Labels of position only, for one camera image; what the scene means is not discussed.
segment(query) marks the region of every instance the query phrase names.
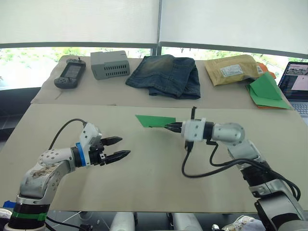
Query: green band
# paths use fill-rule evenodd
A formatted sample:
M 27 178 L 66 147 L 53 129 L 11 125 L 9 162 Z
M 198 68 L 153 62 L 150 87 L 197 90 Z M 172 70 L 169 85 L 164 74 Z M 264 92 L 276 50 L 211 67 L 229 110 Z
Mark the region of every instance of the green band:
M 17 213 L 13 211 L 12 216 L 16 218 L 36 219 L 38 221 L 44 221 L 46 219 L 47 213 L 26 214 L 26 213 Z

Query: window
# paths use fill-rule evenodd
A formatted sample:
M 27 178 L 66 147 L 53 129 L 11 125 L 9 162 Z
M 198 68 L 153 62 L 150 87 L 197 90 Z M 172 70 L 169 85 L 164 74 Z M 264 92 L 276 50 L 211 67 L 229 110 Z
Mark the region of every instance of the window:
M 256 54 L 256 53 L 237 52 L 237 51 L 218 51 L 218 50 L 178 48 L 178 47 L 163 47 L 162 54 L 172 54 L 173 56 L 176 57 L 190 57 L 195 60 L 219 59 L 241 54 L 249 54 L 257 62 L 265 64 L 268 70 L 275 74 L 277 83 L 279 83 L 282 74 L 284 72 L 284 69 L 286 68 L 289 61 L 308 62 L 308 59 L 292 58 L 292 57 L 270 55 L 270 54 Z
M 0 90 L 40 87 L 63 55 L 90 56 L 96 51 L 125 51 L 143 58 L 151 49 L 100 47 L 33 47 L 0 49 Z

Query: table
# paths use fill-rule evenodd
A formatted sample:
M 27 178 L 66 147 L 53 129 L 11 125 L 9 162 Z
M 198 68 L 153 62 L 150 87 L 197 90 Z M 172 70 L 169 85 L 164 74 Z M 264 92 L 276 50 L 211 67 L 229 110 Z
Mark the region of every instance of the table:
M 140 115 L 190 117 L 190 108 L 122 107 L 99 105 L 32 104 L 1 151 L 0 202 L 15 201 L 19 183 L 50 145 L 58 129 L 69 119 L 82 118 L 97 125 L 103 135 L 123 140 L 106 148 L 131 153 L 107 166 L 80 168 L 66 175 L 51 209 L 72 211 L 152 212 L 255 212 L 255 198 L 236 167 L 202 179 L 181 174 L 184 140 L 162 128 L 143 128 Z M 270 166 L 297 184 L 300 203 L 308 210 L 308 129 L 293 110 L 197 109 L 196 118 L 217 123 L 237 122 L 246 137 L 266 157 Z M 81 125 L 69 125 L 55 148 L 72 147 Z M 187 162 L 188 173 L 215 169 L 208 160 L 212 146 L 195 143 Z M 226 147 L 219 146 L 215 162 L 229 160 Z
M 60 59 L 32 103 L 186 108 L 194 105 L 199 108 L 258 109 L 246 90 L 245 85 L 249 83 L 247 80 L 213 87 L 204 61 L 196 61 L 201 89 L 201 98 L 198 100 L 176 100 L 164 96 L 150 96 L 147 89 L 127 86 L 125 81 L 128 76 L 96 80 L 90 67 L 90 57 L 81 58 L 87 63 L 87 68 L 79 86 L 76 89 L 62 90 L 55 87 L 53 80 L 63 72 L 68 58 L 77 58 L 77 56 L 66 55 Z M 142 59 L 128 60 L 132 73 Z

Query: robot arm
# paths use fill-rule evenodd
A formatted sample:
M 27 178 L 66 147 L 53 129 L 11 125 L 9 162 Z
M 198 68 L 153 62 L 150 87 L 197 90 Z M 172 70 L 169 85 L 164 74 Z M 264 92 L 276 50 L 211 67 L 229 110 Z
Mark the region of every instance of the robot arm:
M 60 180 L 76 167 L 107 165 L 127 156 L 130 151 L 119 151 L 107 156 L 104 146 L 121 141 L 120 137 L 102 139 L 100 130 L 85 123 L 75 147 L 51 149 L 38 158 L 37 164 L 24 176 L 16 206 L 5 231 L 44 230 L 45 218 Z
M 255 145 L 245 139 L 244 129 L 239 124 L 214 124 L 202 118 L 201 120 L 191 119 L 182 123 L 172 123 L 166 125 L 165 128 L 181 133 L 187 142 L 188 152 L 193 148 L 194 141 L 207 140 L 207 144 L 220 141 L 228 147 L 232 159 L 246 160 L 246 162 L 239 161 L 237 167 L 249 184 L 252 195 L 259 198 L 255 207 L 268 231 L 308 231 L 304 211 L 284 184 L 283 177 L 272 171 Z M 247 163 L 249 161 L 259 163 L 264 168 L 259 168 L 257 164 Z M 215 166 L 226 165 L 227 163 L 223 163 Z

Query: ventilation grille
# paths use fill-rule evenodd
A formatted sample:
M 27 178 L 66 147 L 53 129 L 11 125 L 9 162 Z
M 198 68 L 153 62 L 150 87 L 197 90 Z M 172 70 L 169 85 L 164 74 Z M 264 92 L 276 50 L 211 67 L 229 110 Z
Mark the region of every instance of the ventilation grille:
M 105 66 L 104 70 L 107 71 L 105 73 L 106 76 L 118 76 L 118 75 L 126 75 L 127 65 L 115 65 L 115 66 Z

